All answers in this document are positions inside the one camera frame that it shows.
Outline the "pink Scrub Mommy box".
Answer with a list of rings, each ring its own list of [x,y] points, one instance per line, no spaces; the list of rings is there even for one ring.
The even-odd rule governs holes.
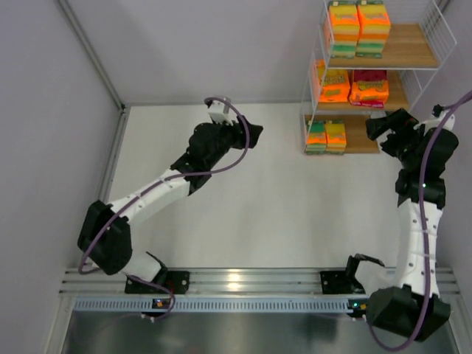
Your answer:
[[[351,72],[349,102],[368,108],[383,108],[389,99],[386,70],[355,69]]]

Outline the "green sponge orange pack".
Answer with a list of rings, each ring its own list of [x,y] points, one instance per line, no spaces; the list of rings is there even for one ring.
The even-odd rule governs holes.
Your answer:
[[[308,155],[323,154],[327,148],[327,134],[323,121],[307,122],[307,141],[304,152]]]

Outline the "Sponge Daddy yellow sponge box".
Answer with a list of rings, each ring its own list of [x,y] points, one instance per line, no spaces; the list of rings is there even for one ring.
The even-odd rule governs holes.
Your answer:
[[[344,123],[338,120],[327,120],[324,123],[327,138],[326,153],[344,154],[347,146],[347,135]]]

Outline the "Scrub Daddy orange box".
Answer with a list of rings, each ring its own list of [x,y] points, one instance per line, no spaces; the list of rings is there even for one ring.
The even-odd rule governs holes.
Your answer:
[[[350,94],[350,79],[346,69],[326,69],[323,60],[312,63],[313,99],[316,103],[345,103]]]

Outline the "yellow sponge pack green box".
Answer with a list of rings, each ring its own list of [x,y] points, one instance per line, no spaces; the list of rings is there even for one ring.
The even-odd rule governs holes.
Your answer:
[[[324,22],[325,44],[332,58],[353,58],[360,32],[354,1],[329,1]]]

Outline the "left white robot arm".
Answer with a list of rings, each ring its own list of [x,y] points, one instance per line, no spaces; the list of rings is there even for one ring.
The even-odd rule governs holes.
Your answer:
[[[213,167],[231,150],[256,146],[261,125],[239,117],[229,124],[197,125],[185,153],[153,182],[108,204],[95,201],[87,210],[77,245],[107,275],[118,273],[162,285],[167,267],[148,251],[133,246],[133,229],[167,205],[192,195],[211,178]]]

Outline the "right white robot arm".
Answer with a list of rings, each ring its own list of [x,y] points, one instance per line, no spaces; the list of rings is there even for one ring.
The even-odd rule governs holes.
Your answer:
[[[459,145],[453,126],[451,109],[441,105],[434,106],[425,122],[403,108],[366,121],[368,138],[375,141],[385,134],[381,150],[401,163],[395,182],[399,251],[392,277],[381,260],[364,254],[349,257],[345,274],[368,296],[369,327],[402,336],[408,343],[425,341],[451,315],[451,306],[440,298],[435,262],[446,199],[441,175]]]

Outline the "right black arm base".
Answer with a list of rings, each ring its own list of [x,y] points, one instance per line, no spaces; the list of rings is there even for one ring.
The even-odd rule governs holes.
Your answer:
[[[346,271],[321,271],[323,294],[365,294],[361,283]]]

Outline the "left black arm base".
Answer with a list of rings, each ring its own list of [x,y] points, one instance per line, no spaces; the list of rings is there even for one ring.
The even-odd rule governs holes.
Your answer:
[[[156,283],[161,287],[171,291],[173,294],[185,294],[190,286],[190,272],[188,271],[167,271],[165,275],[158,276],[152,283]],[[163,290],[159,290],[154,286],[143,284],[142,282],[130,279],[125,283],[126,294],[164,294]]]

